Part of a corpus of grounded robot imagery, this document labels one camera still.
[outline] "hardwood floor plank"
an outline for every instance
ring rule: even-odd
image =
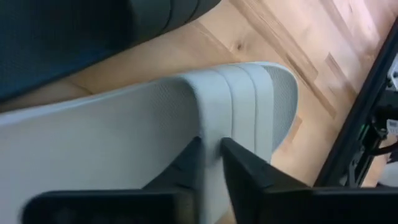
[[[101,93],[187,70],[237,61],[227,49],[209,38],[195,21],[97,63],[71,79],[93,93]]]

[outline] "white fabric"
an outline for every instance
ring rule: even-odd
[[[398,162],[391,162],[384,167],[379,183],[389,187],[398,187]]]
[[[201,223],[214,223],[229,206],[220,139],[269,162],[296,109],[293,75],[258,62],[0,114],[0,221],[18,223],[28,199],[50,190],[141,188],[201,136]]]

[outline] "light wood floor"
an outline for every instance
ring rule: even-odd
[[[277,62],[296,74],[300,99],[293,131],[273,163],[311,185],[397,15],[397,0],[222,0],[187,26],[0,110],[101,93],[221,63]],[[385,162],[385,157],[377,159],[365,185],[376,183]]]

